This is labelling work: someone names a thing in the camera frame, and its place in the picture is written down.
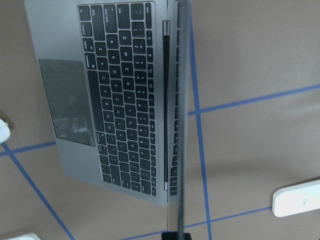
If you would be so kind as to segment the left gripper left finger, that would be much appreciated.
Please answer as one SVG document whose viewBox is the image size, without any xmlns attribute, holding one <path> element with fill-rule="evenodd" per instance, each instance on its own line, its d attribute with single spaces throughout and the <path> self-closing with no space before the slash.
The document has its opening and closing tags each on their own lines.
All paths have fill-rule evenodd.
<svg viewBox="0 0 320 240">
<path fill-rule="evenodd" d="M 161 240 L 175 240 L 175 232 L 163 232 Z"/>
</svg>

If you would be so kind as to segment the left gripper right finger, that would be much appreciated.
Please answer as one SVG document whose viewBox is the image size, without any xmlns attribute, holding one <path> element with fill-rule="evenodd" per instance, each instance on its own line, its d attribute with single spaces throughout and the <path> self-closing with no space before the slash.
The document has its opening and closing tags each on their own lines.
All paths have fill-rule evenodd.
<svg viewBox="0 0 320 240">
<path fill-rule="evenodd" d="M 190 233 L 184 232 L 183 233 L 183 239 L 184 240 L 192 240 L 192 236 Z"/>
</svg>

